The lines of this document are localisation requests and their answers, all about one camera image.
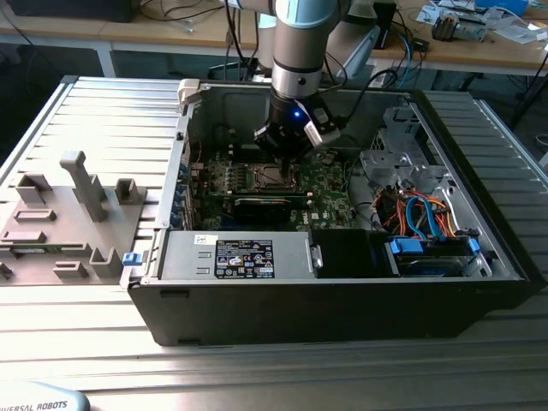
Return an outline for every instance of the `table leg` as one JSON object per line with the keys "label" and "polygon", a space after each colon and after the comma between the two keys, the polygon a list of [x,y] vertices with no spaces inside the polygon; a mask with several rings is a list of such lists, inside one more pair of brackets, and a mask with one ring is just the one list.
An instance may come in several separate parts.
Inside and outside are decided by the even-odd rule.
{"label": "table leg", "polygon": [[116,65],[113,59],[110,43],[104,43],[95,47],[104,77],[116,77]]}

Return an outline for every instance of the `blue clip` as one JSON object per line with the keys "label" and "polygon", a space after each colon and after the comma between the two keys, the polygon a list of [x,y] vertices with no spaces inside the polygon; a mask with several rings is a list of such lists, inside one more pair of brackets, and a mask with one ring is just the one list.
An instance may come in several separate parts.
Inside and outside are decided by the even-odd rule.
{"label": "blue clip", "polygon": [[468,246],[470,247],[472,253],[477,254],[480,252],[480,245],[475,238],[471,238],[470,240],[468,240]]}
{"label": "blue clip", "polygon": [[390,249],[393,254],[422,254],[422,244],[416,238],[397,237],[390,242]]}
{"label": "blue clip", "polygon": [[139,266],[143,264],[143,255],[141,253],[125,253],[123,255],[122,264],[124,266]]}

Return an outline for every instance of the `electronic components on desk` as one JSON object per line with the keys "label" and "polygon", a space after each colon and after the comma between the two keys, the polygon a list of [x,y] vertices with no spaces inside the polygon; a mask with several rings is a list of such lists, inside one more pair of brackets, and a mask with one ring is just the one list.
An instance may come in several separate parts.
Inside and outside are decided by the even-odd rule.
{"label": "electronic components on desk", "polygon": [[442,11],[432,27],[432,37],[440,41],[463,39],[483,41],[487,35],[487,26],[474,15],[456,15]]}

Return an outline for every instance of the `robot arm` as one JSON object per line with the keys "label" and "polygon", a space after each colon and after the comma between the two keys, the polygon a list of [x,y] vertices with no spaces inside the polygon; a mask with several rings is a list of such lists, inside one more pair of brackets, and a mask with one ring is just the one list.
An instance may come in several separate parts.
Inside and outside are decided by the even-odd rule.
{"label": "robot arm", "polygon": [[271,101],[265,126],[255,132],[256,144],[287,163],[338,138],[340,130],[318,89],[330,34],[348,13],[351,0],[226,1],[231,7],[277,17]]}

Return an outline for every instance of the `blue plastic part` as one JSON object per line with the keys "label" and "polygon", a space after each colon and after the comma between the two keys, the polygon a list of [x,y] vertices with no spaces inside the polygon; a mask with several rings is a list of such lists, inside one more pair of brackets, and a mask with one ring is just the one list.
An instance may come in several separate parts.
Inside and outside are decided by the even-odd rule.
{"label": "blue plastic part", "polygon": [[419,235],[422,240],[426,240],[426,235],[414,226],[413,219],[411,218],[411,210],[413,209],[413,205],[419,200],[425,203],[426,216],[428,217],[428,225],[430,226],[430,231],[432,232],[434,237],[436,237],[438,240],[445,241],[445,236],[442,234],[441,230],[436,224],[436,220],[434,219],[434,213],[432,212],[430,203],[428,202],[427,199],[423,199],[422,197],[419,197],[419,196],[412,197],[411,200],[408,201],[407,206],[405,207],[405,218],[407,219],[409,228],[414,233]]}
{"label": "blue plastic part", "polygon": [[528,4],[528,0],[476,0],[477,8],[502,7],[519,16],[523,14]]}
{"label": "blue plastic part", "polygon": [[125,253],[122,258],[124,266],[139,266],[143,264],[143,254],[141,253]]}
{"label": "blue plastic part", "polygon": [[328,21],[337,7],[337,0],[277,0],[276,15],[288,26],[312,28]]}
{"label": "blue plastic part", "polygon": [[471,238],[470,240],[468,240],[468,246],[470,247],[472,253],[477,254],[480,252],[480,245],[475,238]]}
{"label": "blue plastic part", "polygon": [[390,242],[393,254],[421,254],[424,253],[420,240],[416,238],[397,237]]}

